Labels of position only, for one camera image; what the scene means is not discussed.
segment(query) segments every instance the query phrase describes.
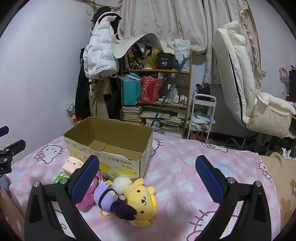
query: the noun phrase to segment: silver bolt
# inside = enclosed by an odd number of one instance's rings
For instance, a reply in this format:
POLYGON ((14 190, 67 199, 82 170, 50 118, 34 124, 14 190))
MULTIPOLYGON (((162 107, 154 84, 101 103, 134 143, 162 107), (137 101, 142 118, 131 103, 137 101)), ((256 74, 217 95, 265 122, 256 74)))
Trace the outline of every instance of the silver bolt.
POLYGON ((227 178, 227 181, 228 181, 230 184, 235 183, 235 179, 234 179, 233 177, 229 177, 229 178, 227 178))
POLYGON ((34 184, 33 184, 33 186, 36 188, 36 187, 38 187, 40 185, 40 182, 39 181, 37 181, 37 182, 34 182, 34 184))
POLYGON ((259 181, 256 181, 256 182, 255 182, 255 185, 256 185, 257 187, 261 187, 261 186, 262 186, 262 183, 259 182, 259 181))
POLYGON ((64 178, 62 178, 59 182, 60 182, 61 184, 65 184, 67 181, 68 181, 68 179, 64 177, 64 178))

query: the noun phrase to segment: white fluffy pom-pom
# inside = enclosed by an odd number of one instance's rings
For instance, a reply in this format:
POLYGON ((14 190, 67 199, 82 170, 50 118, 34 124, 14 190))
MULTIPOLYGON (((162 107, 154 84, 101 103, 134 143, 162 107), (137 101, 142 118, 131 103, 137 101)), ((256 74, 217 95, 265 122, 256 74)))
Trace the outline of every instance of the white fluffy pom-pom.
POLYGON ((122 195, 124 189, 131 185, 133 182, 128 177, 117 177, 113 180, 113 185, 111 186, 118 195, 122 195))

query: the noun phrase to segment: yellow plush toy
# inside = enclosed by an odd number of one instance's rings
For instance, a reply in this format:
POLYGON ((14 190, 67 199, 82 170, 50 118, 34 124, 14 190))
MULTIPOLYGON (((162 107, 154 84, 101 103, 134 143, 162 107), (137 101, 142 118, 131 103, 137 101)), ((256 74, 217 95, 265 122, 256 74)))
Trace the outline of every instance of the yellow plush toy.
POLYGON ((141 228, 148 227, 150 225, 149 220, 157 214, 155 189, 154 187, 145 187, 143 184, 144 179, 139 178, 123 191, 126 203, 137 211, 136 219, 130 221, 130 223, 141 228))

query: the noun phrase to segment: green snack package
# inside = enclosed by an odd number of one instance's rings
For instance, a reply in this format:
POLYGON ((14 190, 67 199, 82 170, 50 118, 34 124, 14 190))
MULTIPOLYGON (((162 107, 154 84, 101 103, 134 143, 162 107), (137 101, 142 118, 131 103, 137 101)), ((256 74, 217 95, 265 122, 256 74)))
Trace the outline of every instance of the green snack package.
POLYGON ((69 178, 70 175, 68 175, 67 173, 61 172, 56 179, 53 181, 54 184, 58 183, 59 180, 61 180, 63 177, 69 178))

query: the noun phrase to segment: white curtain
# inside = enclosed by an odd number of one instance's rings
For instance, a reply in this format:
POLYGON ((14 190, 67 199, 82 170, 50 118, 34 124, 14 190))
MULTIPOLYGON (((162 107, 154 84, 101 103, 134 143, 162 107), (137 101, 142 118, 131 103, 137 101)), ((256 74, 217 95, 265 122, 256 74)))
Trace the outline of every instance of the white curtain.
POLYGON ((255 34, 255 30, 250 21, 247 9, 248 4, 246 0, 204 0, 208 44, 203 82, 217 85, 221 84, 217 59, 212 49, 213 36, 218 28, 222 28, 225 24, 237 20, 239 24, 241 24, 245 35, 248 36, 247 51, 255 76, 255 85, 257 88, 260 87, 262 75, 259 67, 260 54, 258 40, 256 37, 252 36, 252 34, 255 34))
POLYGON ((196 53, 207 49, 202 0, 122 0, 118 14, 120 39, 152 32, 171 48, 175 39, 186 39, 196 53))

